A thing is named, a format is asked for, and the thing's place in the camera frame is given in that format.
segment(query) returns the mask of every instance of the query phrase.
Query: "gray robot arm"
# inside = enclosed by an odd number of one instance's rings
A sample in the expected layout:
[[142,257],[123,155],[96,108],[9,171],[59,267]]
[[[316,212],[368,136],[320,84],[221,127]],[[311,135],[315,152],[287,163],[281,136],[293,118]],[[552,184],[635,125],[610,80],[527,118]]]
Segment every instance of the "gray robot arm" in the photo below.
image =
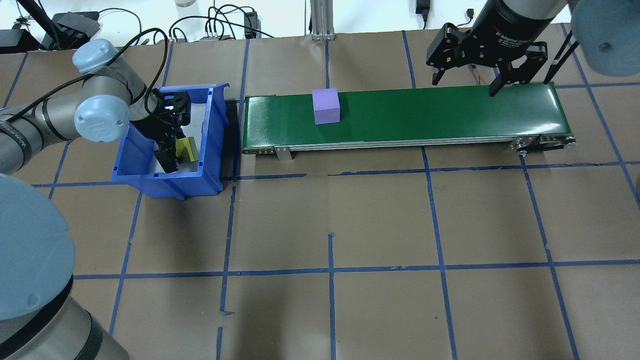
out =
[[[24,166],[45,147],[83,136],[94,142],[113,142],[125,132],[129,121],[148,117],[144,81],[119,57],[107,40],[88,42],[76,51],[74,65],[93,74],[80,91],[46,99],[23,116],[7,122],[27,105],[0,110],[0,173],[10,174]],[[148,97],[155,109],[157,97]]]

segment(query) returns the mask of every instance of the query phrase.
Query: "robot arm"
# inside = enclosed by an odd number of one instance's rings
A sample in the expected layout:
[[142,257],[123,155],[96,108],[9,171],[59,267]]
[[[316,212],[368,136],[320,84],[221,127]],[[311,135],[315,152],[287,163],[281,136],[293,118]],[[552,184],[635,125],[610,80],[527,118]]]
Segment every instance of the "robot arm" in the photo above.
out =
[[20,117],[27,105],[0,110],[0,173],[23,167],[45,147],[80,136],[93,142],[114,142],[129,121],[145,137],[155,140],[156,158],[165,172],[177,170],[175,140],[189,124],[186,92],[147,95],[147,86],[107,40],[88,42],[74,54],[74,65],[91,74],[82,90],[51,97]]
[[[498,68],[489,96],[507,84],[529,83],[548,58],[547,43],[536,39],[566,4],[567,0],[488,0],[470,30],[461,32],[445,24],[427,50],[427,65],[435,72],[433,84],[446,70],[468,64]],[[591,67],[610,76],[640,71],[635,40],[640,35],[640,3],[569,0],[569,5],[573,34]],[[512,62],[523,56],[524,63],[514,67]]]

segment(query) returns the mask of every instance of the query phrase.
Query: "white wall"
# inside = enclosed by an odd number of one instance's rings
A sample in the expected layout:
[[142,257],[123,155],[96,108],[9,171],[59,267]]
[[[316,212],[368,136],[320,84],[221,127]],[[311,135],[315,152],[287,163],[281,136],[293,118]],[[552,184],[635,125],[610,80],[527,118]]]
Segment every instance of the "white wall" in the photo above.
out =
[[[55,13],[98,11],[107,7],[126,8],[137,13],[142,20],[143,29],[158,27],[168,31],[169,26],[178,18],[187,15],[205,15],[213,0],[196,0],[187,8],[179,8],[173,0],[41,0],[45,10],[52,17]],[[467,8],[473,8],[476,16],[485,0],[432,0],[431,13],[427,28],[438,29],[445,22],[460,24],[466,22]],[[225,0],[216,0],[221,6]],[[307,33],[309,22],[309,0],[243,0],[234,3],[248,5],[258,11],[262,30],[274,37],[293,37]],[[377,31],[396,31],[422,29],[422,17],[415,15],[415,0],[334,0],[334,28],[337,33],[361,33]],[[11,28],[15,18],[19,16],[15,0],[0,0],[0,28]],[[96,38],[106,38],[115,45],[124,45],[133,35],[138,33],[138,23],[129,13],[103,13],[99,22],[101,29]],[[228,15],[229,21],[244,24],[240,13]],[[569,22],[570,14],[565,8],[554,22]],[[204,19],[188,19],[178,27],[187,33],[189,41],[205,36]],[[44,31],[31,22],[31,32],[41,40]],[[236,28],[236,35],[243,36],[243,31]]]

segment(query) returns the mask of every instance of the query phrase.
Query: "power adapter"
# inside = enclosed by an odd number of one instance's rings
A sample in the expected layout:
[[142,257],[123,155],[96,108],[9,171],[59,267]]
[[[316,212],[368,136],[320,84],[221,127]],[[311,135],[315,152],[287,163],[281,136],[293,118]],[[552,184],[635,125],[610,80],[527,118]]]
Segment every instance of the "power adapter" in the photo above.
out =
[[415,13],[422,15],[422,20],[427,21],[431,10],[431,0],[415,0]]

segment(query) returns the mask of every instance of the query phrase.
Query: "table surface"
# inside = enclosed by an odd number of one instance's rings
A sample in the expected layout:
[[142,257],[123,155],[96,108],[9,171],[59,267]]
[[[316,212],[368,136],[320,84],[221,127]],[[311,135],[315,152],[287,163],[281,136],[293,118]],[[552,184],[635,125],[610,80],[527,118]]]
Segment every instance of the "table surface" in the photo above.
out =
[[[541,39],[555,52],[566,30]],[[430,87],[434,36],[172,45],[162,85],[231,85],[225,189],[149,199],[110,182],[116,143],[44,149],[15,176],[67,219],[73,296],[138,360],[640,358],[639,76],[595,74],[578,50],[555,78],[577,146],[524,159],[503,144],[239,154],[241,99]],[[162,50],[125,57],[150,81]],[[0,56],[0,101],[77,77],[72,54]],[[441,86],[475,82],[454,69]]]

